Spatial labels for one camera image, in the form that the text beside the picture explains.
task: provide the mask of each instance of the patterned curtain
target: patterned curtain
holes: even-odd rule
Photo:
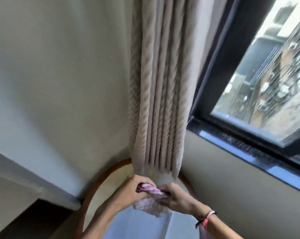
[[[213,2],[133,1],[129,143],[138,174],[179,174]]]

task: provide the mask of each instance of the bracelet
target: bracelet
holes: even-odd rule
[[[213,214],[216,215],[216,211],[210,211],[208,214],[206,214],[206,216],[203,219],[201,219],[200,221],[197,222],[197,224],[195,225],[195,228],[197,228],[198,225],[200,225],[202,223],[203,228],[206,229],[208,222],[209,222],[209,216],[213,215]]]

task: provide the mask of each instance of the hand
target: hand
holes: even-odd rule
[[[201,217],[202,212],[208,213],[211,210],[208,206],[201,204],[175,183],[161,185],[158,188],[164,192],[171,193],[171,197],[159,199],[157,200],[158,203],[173,211],[190,214],[194,217]]]
[[[147,177],[142,177],[139,175],[134,175],[130,178],[127,178],[122,185],[112,194],[109,198],[109,205],[114,206],[116,211],[119,212],[130,205],[135,204],[136,202],[148,197],[146,192],[136,192],[136,188],[139,183],[148,183],[155,186]]]

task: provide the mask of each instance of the person's left arm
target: person's left arm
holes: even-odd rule
[[[97,210],[81,239],[101,239],[114,216],[121,210],[148,196],[145,192],[136,192],[139,183],[155,184],[147,177],[134,175],[124,183]]]

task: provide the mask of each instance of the brown table edge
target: brown table edge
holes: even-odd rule
[[[80,239],[80,236],[82,234],[82,230],[83,230],[83,227],[84,227],[84,218],[86,216],[86,213],[87,213],[88,207],[90,205],[90,202],[91,202],[94,194],[96,193],[97,189],[109,177],[110,174],[112,174],[117,169],[120,169],[121,167],[123,167],[125,165],[129,165],[129,164],[131,164],[131,158],[124,159],[124,160],[116,163],[115,165],[111,166],[108,170],[106,170],[97,179],[96,183],[89,190],[86,198],[84,199],[84,203],[83,203],[83,205],[81,206],[81,208],[79,210],[79,222],[78,222],[78,226],[75,230],[73,239]],[[185,185],[185,187],[189,191],[189,194],[192,195],[192,197],[196,197],[196,193],[195,193],[191,183],[189,182],[189,180],[185,177],[185,175],[182,172],[179,173],[178,178]]]

